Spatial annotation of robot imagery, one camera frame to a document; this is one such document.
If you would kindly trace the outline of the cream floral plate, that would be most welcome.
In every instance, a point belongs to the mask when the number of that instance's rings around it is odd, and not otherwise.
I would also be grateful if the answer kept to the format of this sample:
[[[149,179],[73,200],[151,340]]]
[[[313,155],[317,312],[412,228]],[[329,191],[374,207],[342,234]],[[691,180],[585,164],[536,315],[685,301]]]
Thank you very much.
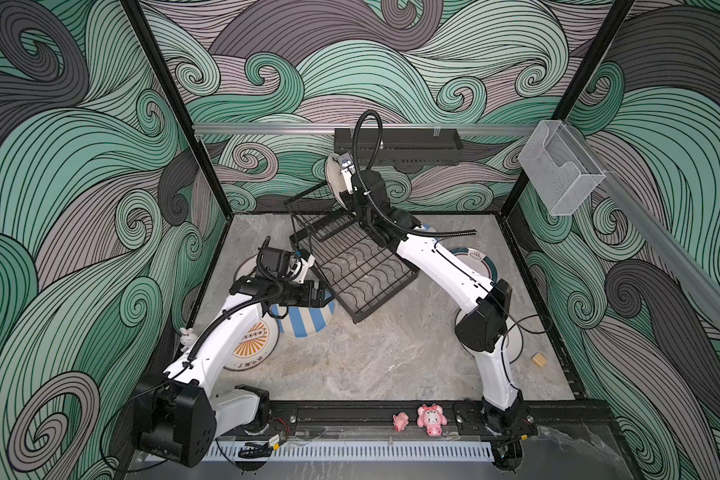
[[[338,202],[338,204],[346,209],[346,198],[351,193],[351,187],[347,185],[347,178],[343,173],[339,156],[335,153],[330,154],[325,161],[325,179],[328,186]]]

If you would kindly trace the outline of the white green line plate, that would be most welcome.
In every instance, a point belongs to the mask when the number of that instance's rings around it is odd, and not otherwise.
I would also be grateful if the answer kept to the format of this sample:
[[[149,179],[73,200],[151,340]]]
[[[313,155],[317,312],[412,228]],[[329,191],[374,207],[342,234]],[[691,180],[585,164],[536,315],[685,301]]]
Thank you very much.
[[[463,311],[457,312],[453,322],[454,329],[461,322],[464,316],[465,313]],[[503,351],[504,354],[508,356],[510,365],[521,357],[524,346],[523,334],[521,333],[519,326],[515,326],[516,324],[516,319],[512,315],[508,315],[506,318],[507,335],[504,337],[505,342]],[[472,355],[474,353],[472,350],[467,348],[461,340],[459,340],[459,342],[461,348],[468,355]]]

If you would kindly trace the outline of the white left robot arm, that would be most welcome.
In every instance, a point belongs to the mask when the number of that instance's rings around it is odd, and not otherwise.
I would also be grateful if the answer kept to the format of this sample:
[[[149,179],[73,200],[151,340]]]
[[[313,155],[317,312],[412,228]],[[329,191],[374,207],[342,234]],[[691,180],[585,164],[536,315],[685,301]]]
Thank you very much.
[[[331,301],[326,283],[307,277],[313,263],[304,250],[259,247],[252,271],[233,282],[217,317],[187,351],[162,373],[140,379],[132,397],[135,449],[193,467],[220,436],[237,428],[267,429],[268,391],[238,385],[216,395],[214,385],[272,307],[322,308]]]

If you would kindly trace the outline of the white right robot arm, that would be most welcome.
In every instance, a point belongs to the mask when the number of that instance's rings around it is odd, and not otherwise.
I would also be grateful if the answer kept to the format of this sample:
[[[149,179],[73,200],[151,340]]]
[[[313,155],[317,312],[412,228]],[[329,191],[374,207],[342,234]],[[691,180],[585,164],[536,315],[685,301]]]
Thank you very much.
[[[456,302],[462,317],[454,333],[475,359],[482,385],[483,418],[491,432],[512,439],[535,434],[521,389],[514,384],[507,350],[512,289],[459,260],[441,244],[446,237],[474,235],[474,230],[432,231],[408,211],[393,207],[381,175],[361,168],[349,153],[325,164],[332,194],[380,247],[411,263]]]

